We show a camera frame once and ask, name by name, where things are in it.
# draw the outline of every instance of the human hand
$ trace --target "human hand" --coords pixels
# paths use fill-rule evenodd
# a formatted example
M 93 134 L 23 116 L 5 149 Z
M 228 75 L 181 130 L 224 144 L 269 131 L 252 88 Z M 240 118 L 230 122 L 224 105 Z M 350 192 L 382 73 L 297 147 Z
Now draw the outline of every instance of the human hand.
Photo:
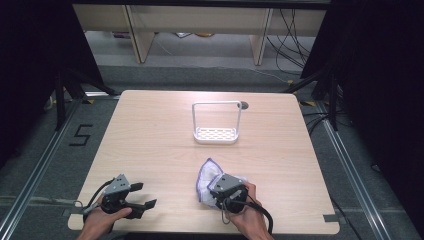
M 256 199 L 256 186 L 248 182 L 245 182 L 244 185 L 250 196 L 250 198 L 248 197 L 246 199 L 246 202 L 254 202 L 262 206 Z M 227 212 L 226 217 L 250 240 L 273 239 L 267 231 L 264 215 L 252 207 L 244 206 L 243 210 L 239 213 Z
M 97 199 L 97 203 L 102 203 L 102 198 Z M 94 240 L 106 235 L 116 220 L 128 216 L 132 212 L 131 208 L 123 208 L 116 213 L 107 214 L 100 207 L 94 208 L 87 219 L 77 240 Z

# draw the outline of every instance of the wooden table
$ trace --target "wooden table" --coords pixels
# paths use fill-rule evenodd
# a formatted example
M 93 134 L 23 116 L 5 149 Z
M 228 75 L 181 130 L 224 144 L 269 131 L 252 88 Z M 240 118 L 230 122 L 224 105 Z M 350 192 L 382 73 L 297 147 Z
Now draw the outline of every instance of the wooden table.
M 192 103 L 228 100 L 249 104 L 241 114 L 237 142 L 197 143 Z M 227 124 L 225 118 L 212 115 L 206 118 L 207 124 Z M 257 185 L 257 197 L 274 219 L 275 234 L 339 231 L 337 222 L 324 221 L 323 216 L 334 215 L 334 209 L 299 105 L 291 94 L 125 91 L 79 200 L 87 204 L 99 186 L 123 173 L 130 183 L 144 183 L 141 191 L 129 194 L 128 202 L 158 201 L 140 220 L 119 220 L 114 230 L 238 233 L 234 225 L 222 223 L 220 211 L 198 202 L 196 180 L 209 157 L 226 173 L 247 177 Z M 81 229 L 82 217 L 71 215 L 68 225 Z

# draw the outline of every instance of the black marking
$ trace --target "black marking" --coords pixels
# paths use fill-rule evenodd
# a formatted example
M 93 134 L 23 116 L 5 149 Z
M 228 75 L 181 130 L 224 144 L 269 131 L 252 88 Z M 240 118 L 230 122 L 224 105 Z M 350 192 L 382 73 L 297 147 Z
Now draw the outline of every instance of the black marking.
M 79 134 L 79 131 L 83 127 L 92 127 L 92 126 L 93 126 L 93 124 L 80 124 L 79 127 L 78 127 L 77 132 L 74 135 L 74 137 L 85 138 L 84 139 L 84 143 L 71 143 L 71 144 L 69 144 L 69 146 L 71 146 L 71 147 L 82 147 L 82 146 L 85 146 L 87 144 L 87 142 L 88 142 L 88 139 L 90 138 L 90 135 L 88 135 L 88 134 Z

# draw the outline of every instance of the sponge holder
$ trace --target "sponge holder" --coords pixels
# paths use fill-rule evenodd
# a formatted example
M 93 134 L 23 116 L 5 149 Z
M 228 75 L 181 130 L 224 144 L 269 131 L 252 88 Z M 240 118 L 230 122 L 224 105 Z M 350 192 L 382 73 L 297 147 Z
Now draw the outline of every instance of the sponge holder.
M 234 104 L 238 108 L 237 124 L 233 128 L 208 128 L 198 127 L 196 122 L 196 106 L 205 104 Z M 210 101 L 210 102 L 195 102 L 192 104 L 193 113 L 193 135 L 196 142 L 200 144 L 233 144 L 239 136 L 240 116 L 242 110 L 241 101 Z

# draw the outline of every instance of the cloth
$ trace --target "cloth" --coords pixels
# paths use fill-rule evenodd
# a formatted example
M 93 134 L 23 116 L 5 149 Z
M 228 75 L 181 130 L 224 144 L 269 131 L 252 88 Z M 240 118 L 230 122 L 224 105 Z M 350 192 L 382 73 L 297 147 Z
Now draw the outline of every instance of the cloth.
M 199 202 L 204 203 L 211 208 L 216 208 L 216 199 L 213 198 L 210 190 L 216 184 L 216 179 L 219 179 L 224 175 L 222 168 L 212 158 L 208 158 L 206 162 L 200 167 L 199 175 L 197 177 L 196 190 Z M 247 181 L 245 177 L 235 176 L 243 181 Z

